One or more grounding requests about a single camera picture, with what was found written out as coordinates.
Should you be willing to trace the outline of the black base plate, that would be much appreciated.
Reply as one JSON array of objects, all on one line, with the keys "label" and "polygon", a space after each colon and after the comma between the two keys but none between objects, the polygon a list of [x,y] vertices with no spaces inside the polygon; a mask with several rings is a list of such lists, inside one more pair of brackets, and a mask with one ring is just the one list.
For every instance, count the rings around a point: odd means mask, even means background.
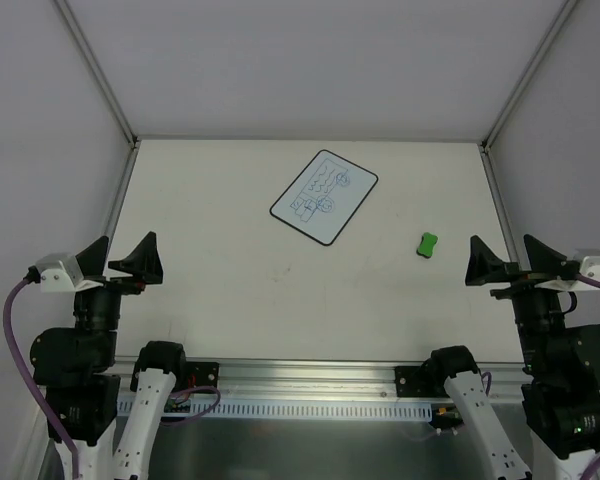
[{"label": "black base plate", "polygon": [[216,387],[219,380],[220,364],[211,361],[186,360],[175,391],[195,387]]},{"label": "black base plate", "polygon": [[438,397],[436,383],[423,366],[396,366],[394,383],[398,398]]}]

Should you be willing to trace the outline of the green felt whiteboard eraser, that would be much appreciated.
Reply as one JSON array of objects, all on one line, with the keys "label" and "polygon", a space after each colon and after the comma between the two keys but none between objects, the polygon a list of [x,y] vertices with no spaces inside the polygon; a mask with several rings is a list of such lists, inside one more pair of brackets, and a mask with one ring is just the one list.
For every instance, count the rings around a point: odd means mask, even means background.
[{"label": "green felt whiteboard eraser", "polygon": [[416,254],[422,258],[431,259],[434,255],[437,243],[437,235],[430,232],[423,233],[416,249]]}]

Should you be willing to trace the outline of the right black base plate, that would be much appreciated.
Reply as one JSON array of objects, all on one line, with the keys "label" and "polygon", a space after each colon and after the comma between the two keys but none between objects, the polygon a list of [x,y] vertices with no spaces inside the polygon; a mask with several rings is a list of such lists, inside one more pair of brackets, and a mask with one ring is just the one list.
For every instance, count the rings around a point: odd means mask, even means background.
[{"label": "right black base plate", "polygon": [[438,397],[436,383],[423,366],[396,366],[394,383],[398,398]]}]

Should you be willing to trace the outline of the aluminium frame post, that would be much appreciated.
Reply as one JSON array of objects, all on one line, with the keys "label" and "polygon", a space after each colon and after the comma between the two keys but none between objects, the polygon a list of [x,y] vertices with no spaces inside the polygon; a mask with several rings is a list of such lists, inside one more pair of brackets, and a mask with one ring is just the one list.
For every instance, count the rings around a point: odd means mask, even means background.
[{"label": "aluminium frame post", "polygon": [[525,64],[521,75],[516,80],[514,87],[507,96],[507,99],[490,127],[487,135],[482,140],[481,148],[487,152],[495,144],[501,131],[504,129],[509,118],[515,111],[522,97],[530,87],[537,71],[540,69],[549,51],[557,41],[558,36],[572,16],[574,10],[579,6],[579,0],[562,1],[557,13],[549,23],[545,33],[536,45],[531,57]]},{"label": "aluminium frame post", "polygon": [[125,142],[134,148],[137,143],[131,124],[124,113],[120,102],[118,101],[111,84],[102,69],[100,62],[91,46],[87,35],[84,33],[80,22],[74,13],[74,10],[67,0],[53,0],[52,4],[59,14],[59,17],[66,27],[68,34],[74,43],[79,55],[81,56],[86,68],[91,75],[101,97],[103,98],[109,112],[113,116],[115,123],[120,130]]}]

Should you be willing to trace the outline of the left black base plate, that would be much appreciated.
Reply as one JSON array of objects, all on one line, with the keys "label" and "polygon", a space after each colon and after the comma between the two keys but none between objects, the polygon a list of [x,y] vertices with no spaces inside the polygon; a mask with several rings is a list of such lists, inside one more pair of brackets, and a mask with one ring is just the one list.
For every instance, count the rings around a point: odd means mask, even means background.
[{"label": "left black base plate", "polygon": [[219,380],[220,364],[211,361],[186,360],[175,391],[195,387],[216,387]]}]

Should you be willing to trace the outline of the left aluminium table edge rail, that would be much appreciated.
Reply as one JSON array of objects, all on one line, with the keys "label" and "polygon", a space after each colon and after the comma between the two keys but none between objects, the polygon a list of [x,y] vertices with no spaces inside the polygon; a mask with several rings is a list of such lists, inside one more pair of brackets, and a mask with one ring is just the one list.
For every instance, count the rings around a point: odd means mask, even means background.
[{"label": "left aluminium table edge rail", "polygon": [[131,176],[132,176],[132,173],[134,170],[134,166],[136,163],[140,144],[141,144],[141,142],[137,141],[133,145],[131,150],[129,151],[129,154],[127,155],[127,157],[124,161],[120,179],[116,183],[113,200],[112,200],[111,206],[108,210],[108,213],[107,213],[107,216],[105,219],[104,229],[103,229],[103,234],[105,236],[107,236],[109,239],[112,239],[115,234],[115,230],[116,230],[117,223],[119,220],[120,212],[121,212],[121,209],[122,209],[122,206],[124,203],[126,192],[127,192],[127,189],[128,189],[128,186],[129,186],[129,183],[131,180]]}]

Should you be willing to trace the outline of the right aluminium frame post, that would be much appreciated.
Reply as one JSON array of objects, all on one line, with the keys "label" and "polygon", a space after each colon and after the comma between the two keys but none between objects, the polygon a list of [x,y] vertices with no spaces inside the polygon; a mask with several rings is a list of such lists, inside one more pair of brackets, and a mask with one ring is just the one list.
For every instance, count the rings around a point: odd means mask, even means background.
[{"label": "right aluminium frame post", "polygon": [[557,41],[558,36],[572,16],[574,10],[579,6],[579,0],[562,1],[557,13],[549,23],[545,33],[536,45],[531,57],[525,64],[521,75],[516,80],[514,87],[507,96],[507,99],[490,127],[487,135],[482,140],[481,148],[487,152],[495,144],[501,131],[504,129],[509,118],[515,111],[522,97],[530,87],[537,71],[540,69],[549,51]]}]

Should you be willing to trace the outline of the aluminium mounting rail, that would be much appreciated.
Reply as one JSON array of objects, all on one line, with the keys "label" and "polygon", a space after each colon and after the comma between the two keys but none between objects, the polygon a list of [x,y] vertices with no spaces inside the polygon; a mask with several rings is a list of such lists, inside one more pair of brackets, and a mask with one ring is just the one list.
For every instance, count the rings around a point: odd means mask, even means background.
[{"label": "aluminium mounting rail", "polygon": [[[398,361],[248,360],[191,358],[219,364],[218,388],[223,398],[327,401],[393,401],[395,368],[417,369],[423,363]],[[106,373],[120,375],[127,388],[136,358],[121,356]],[[520,386],[531,378],[520,363],[482,363],[492,374],[490,398],[496,403],[516,403]]]}]

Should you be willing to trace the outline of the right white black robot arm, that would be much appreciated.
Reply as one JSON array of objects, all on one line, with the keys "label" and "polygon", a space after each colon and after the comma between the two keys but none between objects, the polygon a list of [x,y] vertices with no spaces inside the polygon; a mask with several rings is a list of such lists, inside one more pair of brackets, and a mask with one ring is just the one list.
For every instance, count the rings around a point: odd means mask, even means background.
[{"label": "right white black robot arm", "polygon": [[523,355],[522,407],[533,463],[511,444],[489,400],[481,370],[465,346],[432,351],[423,363],[429,389],[459,411],[491,479],[593,479],[600,471],[600,324],[569,327],[558,298],[600,291],[600,251],[569,258],[532,235],[524,237],[529,269],[470,239],[468,286],[493,285],[511,302]]}]

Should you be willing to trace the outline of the small black-framed whiteboard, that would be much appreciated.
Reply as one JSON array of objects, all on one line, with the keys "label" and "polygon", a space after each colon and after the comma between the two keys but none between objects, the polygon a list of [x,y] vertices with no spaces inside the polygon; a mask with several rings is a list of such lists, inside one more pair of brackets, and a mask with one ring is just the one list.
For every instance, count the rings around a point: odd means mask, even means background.
[{"label": "small black-framed whiteboard", "polygon": [[322,246],[332,245],[378,183],[378,176],[322,149],[269,209]]}]

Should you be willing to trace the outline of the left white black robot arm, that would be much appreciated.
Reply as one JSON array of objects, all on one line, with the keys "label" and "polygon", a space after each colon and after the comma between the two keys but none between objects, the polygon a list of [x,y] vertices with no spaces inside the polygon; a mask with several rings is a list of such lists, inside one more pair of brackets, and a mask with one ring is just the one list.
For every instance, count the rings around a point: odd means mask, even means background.
[{"label": "left white black robot arm", "polygon": [[181,344],[148,342],[133,369],[131,412],[115,435],[121,378],[109,370],[121,303],[162,284],[164,272],[153,232],[121,260],[109,260],[108,248],[102,236],[77,255],[48,255],[31,269],[42,292],[74,296],[74,325],[43,331],[30,348],[33,380],[45,391],[50,436],[69,479],[147,478],[163,408],[188,379]]}]

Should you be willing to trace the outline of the right aluminium table edge rail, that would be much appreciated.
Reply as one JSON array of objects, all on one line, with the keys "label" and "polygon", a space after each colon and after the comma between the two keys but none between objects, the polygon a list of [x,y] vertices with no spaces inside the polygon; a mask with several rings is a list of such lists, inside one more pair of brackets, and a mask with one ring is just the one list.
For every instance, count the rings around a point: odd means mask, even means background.
[{"label": "right aluminium table edge rail", "polygon": [[518,249],[518,243],[516,241],[513,224],[507,211],[503,191],[498,180],[496,165],[490,155],[490,152],[484,146],[480,145],[479,150],[508,256],[511,261],[522,264],[523,259]]}]

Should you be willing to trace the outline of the left aluminium frame post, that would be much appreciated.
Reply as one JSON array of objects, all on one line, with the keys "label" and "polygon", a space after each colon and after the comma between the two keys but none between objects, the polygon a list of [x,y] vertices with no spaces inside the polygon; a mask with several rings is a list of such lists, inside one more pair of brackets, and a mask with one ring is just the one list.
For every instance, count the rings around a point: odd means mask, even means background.
[{"label": "left aluminium frame post", "polygon": [[120,102],[118,101],[111,84],[102,69],[100,62],[91,46],[87,35],[84,33],[80,22],[74,13],[74,10],[67,0],[53,0],[52,4],[59,14],[59,17],[66,27],[68,34],[74,43],[79,55],[81,56],[86,68],[91,75],[101,97],[103,98],[109,112],[113,116],[115,123],[120,130],[125,142],[134,148],[137,143],[131,124],[124,113]]}]

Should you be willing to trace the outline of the aluminium table edge rail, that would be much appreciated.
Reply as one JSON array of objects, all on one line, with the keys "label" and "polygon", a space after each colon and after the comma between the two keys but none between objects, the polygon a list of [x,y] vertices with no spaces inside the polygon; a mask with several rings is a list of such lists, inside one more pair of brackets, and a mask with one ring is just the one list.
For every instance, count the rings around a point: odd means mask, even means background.
[{"label": "aluminium table edge rail", "polygon": [[129,186],[129,183],[131,180],[131,176],[132,176],[132,173],[134,170],[134,166],[136,163],[140,144],[141,144],[141,142],[137,141],[133,145],[131,150],[129,151],[129,154],[127,155],[127,157],[124,161],[120,179],[116,183],[113,200],[112,200],[111,206],[108,210],[108,213],[107,213],[107,216],[105,219],[104,229],[103,229],[103,234],[105,236],[107,236],[109,239],[112,239],[115,234],[115,230],[116,230],[117,223],[119,220],[120,212],[121,212],[121,209],[122,209],[122,206],[124,203],[126,192],[127,192],[127,189],[128,189],[128,186]]},{"label": "aluminium table edge rail", "polygon": [[518,243],[516,241],[513,224],[507,211],[503,191],[498,180],[496,165],[490,155],[490,152],[484,146],[480,145],[479,150],[508,256],[511,261],[522,264],[523,259],[518,249]]}]

